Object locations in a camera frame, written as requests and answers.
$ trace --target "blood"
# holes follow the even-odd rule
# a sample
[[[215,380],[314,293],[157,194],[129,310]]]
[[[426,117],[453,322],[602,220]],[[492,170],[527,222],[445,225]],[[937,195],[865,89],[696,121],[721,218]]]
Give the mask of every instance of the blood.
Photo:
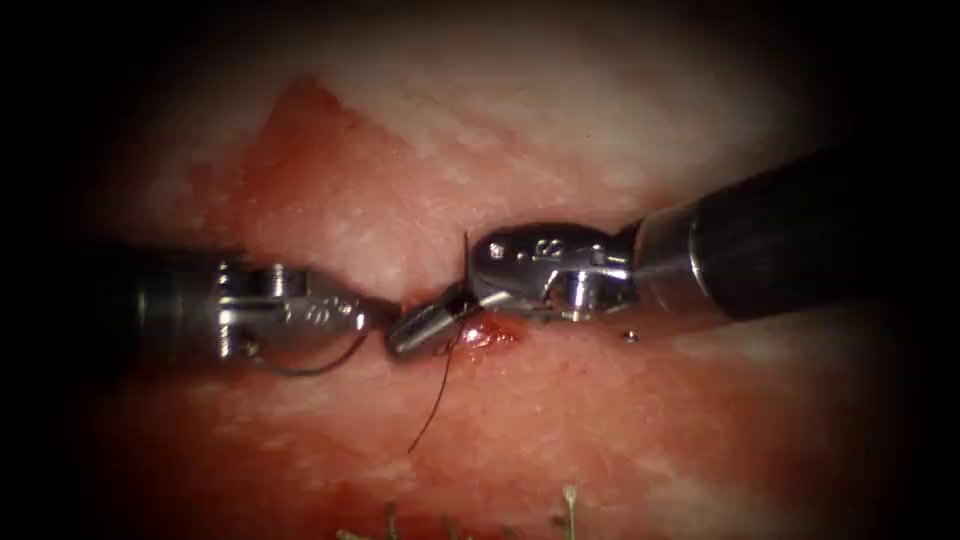
[[[519,321],[498,320],[496,315],[481,313],[464,325],[460,345],[469,349],[510,346],[518,344],[522,336]]]

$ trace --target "dark suture thread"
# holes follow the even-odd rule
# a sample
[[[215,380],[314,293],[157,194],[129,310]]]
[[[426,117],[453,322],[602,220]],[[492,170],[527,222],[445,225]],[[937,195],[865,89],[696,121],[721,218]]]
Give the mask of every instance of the dark suture thread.
[[[470,259],[469,259],[469,243],[467,240],[467,233],[463,233],[463,279],[466,281],[467,274],[470,270]],[[433,402],[433,409],[430,411],[430,414],[427,416],[427,421],[424,422],[423,427],[420,429],[420,433],[417,434],[417,437],[413,440],[413,443],[410,445],[410,448],[407,449],[407,453],[413,452],[413,449],[417,447],[417,444],[420,442],[420,439],[423,438],[423,434],[426,433],[427,428],[430,427],[430,423],[433,422],[433,417],[437,415],[437,410],[440,409],[440,398],[443,397],[443,391],[447,388],[447,377],[450,375],[450,364],[453,363],[453,349],[460,343],[460,337],[463,335],[463,329],[467,326],[467,321],[463,320],[460,322],[460,328],[457,330],[456,336],[447,342],[446,347],[438,351],[439,354],[446,353],[447,355],[447,364],[443,368],[443,380],[440,381],[440,391],[437,392],[437,399]]]
[[[333,360],[329,364],[326,364],[318,368],[307,368],[307,369],[285,368],[285,367],[273,364],[269,360],[261,357],[258,357],[258,360],[259,360],[258,364],[262,367],[267,368],[273,373],[276,373],[277,375],[282,375],[284,377],[316,377],[318,375],[324,375],[326,373],[330,373],[331,371],[337,369],[338,367],[346,364],[347,360],[353,357],[354,353],[357,352],[357,350],[360,348],[361,345],[363,345],[363,342],[366,341],[366,339],[367,339],[367,334],[361,334],[360,336],[357,337],[357,339],[353,341],[353,343],[346,350],[346,352],[340,355],[339,358]]]

